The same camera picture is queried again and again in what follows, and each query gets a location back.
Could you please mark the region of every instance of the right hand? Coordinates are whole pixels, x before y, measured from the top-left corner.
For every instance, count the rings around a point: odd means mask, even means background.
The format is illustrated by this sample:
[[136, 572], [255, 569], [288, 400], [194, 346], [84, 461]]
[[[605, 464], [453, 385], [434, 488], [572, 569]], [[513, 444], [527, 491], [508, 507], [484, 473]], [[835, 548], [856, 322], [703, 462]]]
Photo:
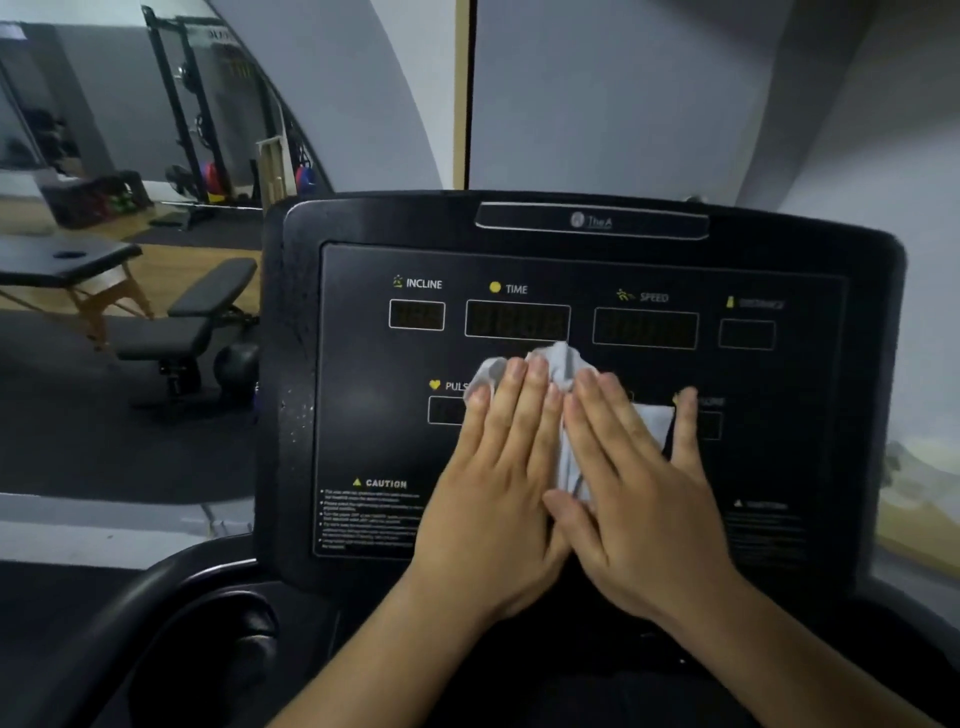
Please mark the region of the right hand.
[[564, 422], [596, 521], [564, 491], [543, 502], [609, 601], [672, 631], [746, 583], [700, 461], [695, 389], [678, 397], [669, 461], [613, 374], [578, 373]]

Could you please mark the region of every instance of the wooden floor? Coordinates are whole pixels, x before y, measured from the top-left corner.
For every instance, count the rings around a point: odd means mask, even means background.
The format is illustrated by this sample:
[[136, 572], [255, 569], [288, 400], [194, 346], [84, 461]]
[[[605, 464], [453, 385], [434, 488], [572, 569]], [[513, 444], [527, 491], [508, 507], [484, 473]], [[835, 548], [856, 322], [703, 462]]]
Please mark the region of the wooden floor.
[[[102, 235], [111, 240], [123, 240], [147, 230], [150, 227], [151, 219], [166, 214], [170, 210], [170, 207], [157, 205], [153, 209], [121, 217], [84, 231], [59, 232], [67, 235]], [[0, 232], [44, 234], [55, 231], [57, 231], [56, 226], [49, 217], [49, 213], [46, 212], [46, 205], [42, 201], [0, 201]], [[130, 269], [157, 315], [163, 315], [170, 304], [194, 280], [221, 261], [231, 257], [252, 257], [256, 259], [257, 263], [260, 262], [260, 253], [257, 251], [186, 248], [173, 245], [141, 245], [140, 248], [143, 250], [143, 255], [130, 261]], [[51, 313], [76, 313], [76, 308], [70, 302], [65, 291], [17, 286], [5, 286], [3, 290]], [[132, 302], [127, 303], [130, 307], [135, 307]], [[240, 294], [237, 305], [249, 313], [256, 313], [260, 310], [259, 269], [250, 285]], [[0, 299], [0, 309], [18, 308], [20, 307], [13, 302]], [[111, 316], [131, 315], [116, 306], [108, 308], [107, 314]]]

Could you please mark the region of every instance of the black massage table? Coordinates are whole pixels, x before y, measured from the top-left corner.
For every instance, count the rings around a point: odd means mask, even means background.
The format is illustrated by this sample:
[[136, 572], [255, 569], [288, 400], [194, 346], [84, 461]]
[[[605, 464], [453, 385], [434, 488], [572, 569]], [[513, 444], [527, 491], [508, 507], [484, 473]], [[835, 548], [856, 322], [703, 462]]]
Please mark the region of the black massage table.
[[[51, 235], [0, 235], [0, 286], [60, 288], [66, 291], [84, 320], [86, 337], [99, 351], [108, 345], [104, 311], [116, 305], [134, 316], [154, 318], [143, 290], [133, 278], [127, 263], [140, 255], [133, 243], [115, 242], [98, 237]], [[112, 270], [123, 268], [124, 278], [96, 293], [84, 291], [83, 284]], [[49, 313], [0, 288], [0, 297], [40, 313]], [[131, 299], [140, 310], [128, 308], [122, 299]]]

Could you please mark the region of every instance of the treadmill console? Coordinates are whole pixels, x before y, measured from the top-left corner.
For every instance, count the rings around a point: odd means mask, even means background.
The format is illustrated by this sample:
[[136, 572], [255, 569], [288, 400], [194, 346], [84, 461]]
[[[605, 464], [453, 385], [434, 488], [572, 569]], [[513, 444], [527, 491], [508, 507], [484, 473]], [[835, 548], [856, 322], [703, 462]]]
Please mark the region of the treadmill console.
[[787, 608], [848, 592], [873, 536], [902, 249], [876, 231], [649, 200], [348, 195], [275, 209], [258, 557], [383, 590], [483, 359], [567, 341], [635, 401], [700, 392], [734, 562]]

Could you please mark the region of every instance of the left hand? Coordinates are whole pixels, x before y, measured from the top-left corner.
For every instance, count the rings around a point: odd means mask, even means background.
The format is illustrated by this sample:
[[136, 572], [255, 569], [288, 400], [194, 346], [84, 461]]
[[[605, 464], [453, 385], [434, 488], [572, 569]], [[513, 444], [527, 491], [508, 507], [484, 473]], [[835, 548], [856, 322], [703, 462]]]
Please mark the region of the left hand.
[[563, 401], [542, 357], [511, 359], [492, 402], [488, 387], [470, 397], [406, 574], [426, 598], [486, 627], [557, 580], [569, 545], [540, 499], [553, 486]]

